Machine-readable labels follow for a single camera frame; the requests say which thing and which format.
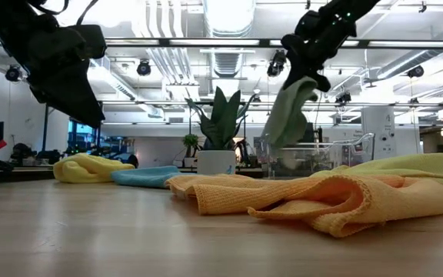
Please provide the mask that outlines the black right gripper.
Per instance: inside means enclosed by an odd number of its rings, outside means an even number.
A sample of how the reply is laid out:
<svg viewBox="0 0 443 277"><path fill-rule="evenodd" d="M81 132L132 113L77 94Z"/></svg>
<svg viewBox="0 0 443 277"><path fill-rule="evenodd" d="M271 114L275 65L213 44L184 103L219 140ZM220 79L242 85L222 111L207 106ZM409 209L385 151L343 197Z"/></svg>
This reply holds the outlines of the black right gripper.
<svg viewBox="0 0 443 277"><path fill-rule="evenodd" d="M356 36L356 18L352 13L306 12L295 26L294 32L281 39L291 64L281 89L286 90L306 75L316 82L317 90L328 92L331 84L318 71L323 69L326 60L336 56L349 36Z"/></svg>

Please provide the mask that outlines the green microfiber towel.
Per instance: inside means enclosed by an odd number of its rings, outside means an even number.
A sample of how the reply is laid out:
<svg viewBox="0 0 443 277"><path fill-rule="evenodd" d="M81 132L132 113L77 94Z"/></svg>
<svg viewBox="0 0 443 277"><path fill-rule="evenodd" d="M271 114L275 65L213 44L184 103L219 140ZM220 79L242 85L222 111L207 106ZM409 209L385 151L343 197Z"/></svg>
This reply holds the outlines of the green microfiber towel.
<svg viewBox="0 0 443 277"><path fill-rule="evenodd" d="M272 158L281 158L282 164L288 169L296 169L298 161L294 153L282 148L295 145L304 137L308 120L301 109L306 102L318 99L314 93L316 86L317 82L309 77L282 86L263 128L262 135L268 154Z"/></svg>

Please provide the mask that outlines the blue microfiber towel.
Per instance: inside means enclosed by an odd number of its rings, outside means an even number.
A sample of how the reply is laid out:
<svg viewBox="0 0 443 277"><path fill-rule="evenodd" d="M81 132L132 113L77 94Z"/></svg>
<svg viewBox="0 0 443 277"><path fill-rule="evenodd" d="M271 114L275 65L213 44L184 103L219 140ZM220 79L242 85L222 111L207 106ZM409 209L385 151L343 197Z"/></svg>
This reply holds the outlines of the blue microfiber towel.
<svg viewBox="0 0 443 277"><path fill-rule="evenodd" d="M165 182L180 174L177 167L168 165L115 171L111 173L111 179L118 185L123 186L166 189Z"/></svg>

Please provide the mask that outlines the orange microfiber towel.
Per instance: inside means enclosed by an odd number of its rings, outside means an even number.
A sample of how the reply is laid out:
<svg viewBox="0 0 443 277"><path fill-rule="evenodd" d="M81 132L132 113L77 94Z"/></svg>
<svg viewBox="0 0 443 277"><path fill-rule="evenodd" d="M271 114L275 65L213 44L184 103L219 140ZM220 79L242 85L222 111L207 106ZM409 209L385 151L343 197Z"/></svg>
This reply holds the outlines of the orange microfiber towel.
<svg viewBox="0 0 443 277"><path fill-rule="evenodd" d="M398 175L179 175L166 185L178 197L195 199L202 215L246 212L257 219L301 221L336 238L388 221L443 214L441 183Z"/></svg>

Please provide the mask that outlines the yellow microfiber towel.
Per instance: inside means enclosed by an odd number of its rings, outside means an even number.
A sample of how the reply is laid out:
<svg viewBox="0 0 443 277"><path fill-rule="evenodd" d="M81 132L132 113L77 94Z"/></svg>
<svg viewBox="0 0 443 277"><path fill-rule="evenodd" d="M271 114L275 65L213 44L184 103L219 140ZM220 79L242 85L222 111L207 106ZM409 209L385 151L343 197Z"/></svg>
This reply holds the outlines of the yellow microfiber towel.
<svg viewBox="0 0 443 277"><path fill-rule="evenodd" d="M56 180L65 183L101 183L111 182L113 172L131 169L135 169L131 164L78 153L56 162L53 174Z"/></svg>
<svg viewBox="0 0 443 277"><path fill-rule="evenodd" d="M443 185L443 153L403 155L372 160L359 165L342 165L316 172L311 177L345 175L398 175L408 178L433 179Z"/></svg>

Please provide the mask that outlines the blue lit window screen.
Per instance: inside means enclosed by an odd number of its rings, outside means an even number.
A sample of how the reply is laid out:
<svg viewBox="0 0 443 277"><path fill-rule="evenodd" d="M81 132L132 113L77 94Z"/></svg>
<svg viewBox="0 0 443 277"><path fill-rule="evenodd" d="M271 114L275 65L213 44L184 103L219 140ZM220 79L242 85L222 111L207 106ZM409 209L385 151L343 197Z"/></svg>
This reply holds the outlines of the blue lit window screen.
<svg viewBox="0 0 443 277"><path fill-rule="evenodd" d="M96 129L75 120L68 121L69 153L89 152L96 143Z"/></svg>

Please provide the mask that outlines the clear plastic bin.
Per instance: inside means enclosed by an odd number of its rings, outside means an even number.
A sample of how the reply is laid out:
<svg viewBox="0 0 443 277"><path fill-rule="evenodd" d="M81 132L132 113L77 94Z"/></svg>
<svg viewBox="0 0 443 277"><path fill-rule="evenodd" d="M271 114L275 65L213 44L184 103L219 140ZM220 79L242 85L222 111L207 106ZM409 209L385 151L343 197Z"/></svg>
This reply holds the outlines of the clear plastic bin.
<svg viewBox="0 0 443 277"><path fill-rule="evenodd" d="M298 142L277 149L263 141L258 160L267 179L296 179L374 159L375 135L335 142Z"/></svg>

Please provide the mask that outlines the green plant in white pot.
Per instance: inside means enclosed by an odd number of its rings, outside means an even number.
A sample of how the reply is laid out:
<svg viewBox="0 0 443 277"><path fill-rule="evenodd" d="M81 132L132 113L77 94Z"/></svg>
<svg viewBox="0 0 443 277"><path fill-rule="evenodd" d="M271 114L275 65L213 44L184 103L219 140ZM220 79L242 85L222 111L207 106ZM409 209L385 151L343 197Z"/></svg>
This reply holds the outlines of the green plant in white pot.
<svg viewBox="0 0 443 277"><path fill-rule="evenodd" d="M250 104L257 97L253 94L241 107L241 92L235 92L230 99L217 87L212 103L212 113L208 117L195 101L185 101L200 119L199 126L208 145L198 154L197 173L199 175L233 175L236 168L236 154L233 138L238 134L245 120Z"/></svg>

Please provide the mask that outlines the small background potted plant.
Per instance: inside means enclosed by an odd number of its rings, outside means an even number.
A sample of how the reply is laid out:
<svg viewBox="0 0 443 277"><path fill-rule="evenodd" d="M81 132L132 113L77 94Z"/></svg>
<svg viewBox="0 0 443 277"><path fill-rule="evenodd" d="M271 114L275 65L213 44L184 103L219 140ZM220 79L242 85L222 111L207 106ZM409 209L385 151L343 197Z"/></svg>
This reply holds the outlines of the small background potted plant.
<svg viewBox="0 0 443 277"><path fill-rule="evenodd" d="M198 136L195 134L187 134L182 139L184 147L186 147L183 165L186 168L193 168L195 164L195 155L198 151Z"/></svg>

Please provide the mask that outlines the silver ceiling duct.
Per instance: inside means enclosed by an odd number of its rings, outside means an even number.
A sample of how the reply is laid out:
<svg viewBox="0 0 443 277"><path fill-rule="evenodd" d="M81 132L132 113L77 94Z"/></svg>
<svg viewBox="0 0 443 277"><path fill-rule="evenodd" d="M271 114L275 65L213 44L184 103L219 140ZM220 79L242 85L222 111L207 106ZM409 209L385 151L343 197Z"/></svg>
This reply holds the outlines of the silver ceiling duct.
<svg viewBox="0 0 443 277"><path fill-rule="evenodd" d="M246 38L255 17L256 0L202 0L205 31L212 38ZM211 63L221 78L234 78L241 70L243 54L214 53Z"/></svg>

